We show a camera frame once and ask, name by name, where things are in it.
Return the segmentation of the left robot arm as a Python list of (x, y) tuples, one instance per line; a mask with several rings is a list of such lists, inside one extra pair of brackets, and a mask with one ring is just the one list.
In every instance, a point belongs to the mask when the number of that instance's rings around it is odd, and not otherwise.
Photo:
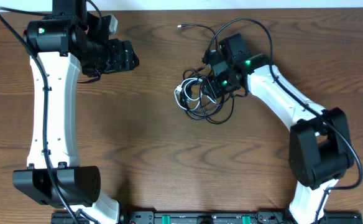
[(64, 208), (55, 223), (118, 223), (119, 203), (101, 190), (96, 166), (83, 166), (76, 143), (78, 77), (139, 65), (128, 40), (115, 38), (117, 19), (90, 14), (86, 1), (54, 1), (52, 12), (28, 24), (21, 37), (34, 77), (34, 127), (24, 170), (13, 184), (41, 205)]

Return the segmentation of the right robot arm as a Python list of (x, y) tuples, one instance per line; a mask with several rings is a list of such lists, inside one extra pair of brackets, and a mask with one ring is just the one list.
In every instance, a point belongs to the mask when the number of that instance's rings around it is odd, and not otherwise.
[(351, 145), (347, 117), (340, 108), (327, 110), (297, 90), (279, 72), (271, 56), (252, 55), (242, 35), (229, 36), (219, 50), (202, 58), (213, 71), (204, 93), (219, 98), (240, 88), (265, 103), (287, 127), (289, 166), (297, 180), (288, 206), (293, 223), (319, 223), (339, 180), (359, 159)]

